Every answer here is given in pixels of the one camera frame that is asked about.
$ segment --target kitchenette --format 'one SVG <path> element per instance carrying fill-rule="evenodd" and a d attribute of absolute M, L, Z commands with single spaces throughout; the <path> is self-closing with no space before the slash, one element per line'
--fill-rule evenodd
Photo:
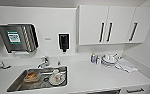
<path fill-rule="evenodd" d="M 150 94 L 149 0 L 90 1 L 0 5 L 0 94 Z"/>

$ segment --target plate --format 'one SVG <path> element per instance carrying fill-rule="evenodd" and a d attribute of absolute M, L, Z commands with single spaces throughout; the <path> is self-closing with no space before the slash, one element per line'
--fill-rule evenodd
<path fill-rule="evenodd" d="M 34 73 L 35 77 L 28 78 L 28 74 L 29 74 L 28 73 L 27 76 L 24 78 L 25 82 L 37 82 L 40 79 L 41 77 L 40 73 L 36 73 L 36 72 L 32 72 L 32 73 Z"/>
<path fill-rule="evenodd" d="M 61 78 L 59 81 L 56 81 L 56 78 L 55 78 L 55 75 L 52 74 L 49 78 L 49 82 L 52 84 L 52 85 L 60 85 L 61 83 L 63 83 L 63 81 L 65 80 L 65 74 L 62 74 Z"/>
<path fill-rule="evenodd" d="M 107 63 L 116 63 L 117 62 L 116 58 L 114 60 L 107 60 L 107 59 L 105 59 L 105 57 L 103 57 L 103 60 Z"/>

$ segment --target stainless steel sink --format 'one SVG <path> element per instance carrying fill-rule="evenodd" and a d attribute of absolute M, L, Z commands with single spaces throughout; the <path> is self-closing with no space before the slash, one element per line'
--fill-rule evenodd
<path fill-rule="evenodd" d="M 48 78 L 53 74 L 53 70 L 58 69 L 60 73 L 65 74 L 65 80 L 60 85 L 52 85 L 48 81 Z M 41 78 L 37 82 L 25 82 L 24 78 L 30 72 L 38 72 L 41 74 Z M 22 74 L 13 82 L 13 84 L 7 89 L 7 92 L 41 89 L 41 88 L 52 88 L 67 85 L 67 67 L 58 68 L 44 68 L 44 69 L 28 69 L 24 70 Z"/>

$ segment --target cabinet handle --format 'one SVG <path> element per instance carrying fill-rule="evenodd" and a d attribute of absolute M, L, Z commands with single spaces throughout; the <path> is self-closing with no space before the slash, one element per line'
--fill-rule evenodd
<path fill-rule="evenodd" d="M 135 31 L 136 31 L 137 24 L 138 24 L 138 23 L 134 23 L 134 28 L 133 28 L 131 37 L 130 37 L 130 39 L 129 39 L 129 42 L 132 41 L 132 39 L 133 39 L 134 33 L 135 33 Z"/>
<path fill-rule="evenodd" d="M 101 42 L 101 41 L 102 41 L 103 29 L 104 29 L 104 23 L 102 23 L 101 35 L 100 35 L 100 40 L 99 40 L 99 42 Z"/>
<path fill-rule="evenodd" d="M 144 91 L 142 88 L 141 89 L 136 89 L 136 90 L 126 90 L 127 93 L 133 93 L 133 92 L 141 92 Z"/>
<path fill-rule="evenodd" d="M 109 38 L 110 38 L 110 35 L 111 35 L 111 28 L 112 28 L 112 23 L 110 23 L 110 26 L 109 26 L 109 33 L 108 33 L 107 42 L 109 41 Z"/>

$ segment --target cup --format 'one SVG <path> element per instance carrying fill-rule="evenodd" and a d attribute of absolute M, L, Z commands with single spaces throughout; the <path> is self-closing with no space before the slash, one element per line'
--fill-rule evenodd
<path fill-rule="evenodd" d="M 105 60 L 109 60 L 109 59 L 110 59 L 109 54 L 105 54 Z"/>
<path fill-rule="evenodd" d="M 62 74 L 61 73 L 57 73 L 54 75 L 56 82 L 59 82 L 61 80 Z"/>

